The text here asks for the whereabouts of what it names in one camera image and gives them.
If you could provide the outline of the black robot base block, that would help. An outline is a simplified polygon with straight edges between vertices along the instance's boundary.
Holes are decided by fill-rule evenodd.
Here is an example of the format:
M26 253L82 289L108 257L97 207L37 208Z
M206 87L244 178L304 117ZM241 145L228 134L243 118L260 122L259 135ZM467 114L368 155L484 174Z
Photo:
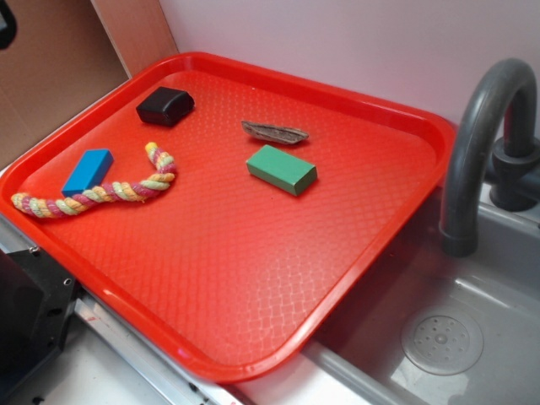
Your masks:
M1 403L62 351L78 282L43 250L1 253Z

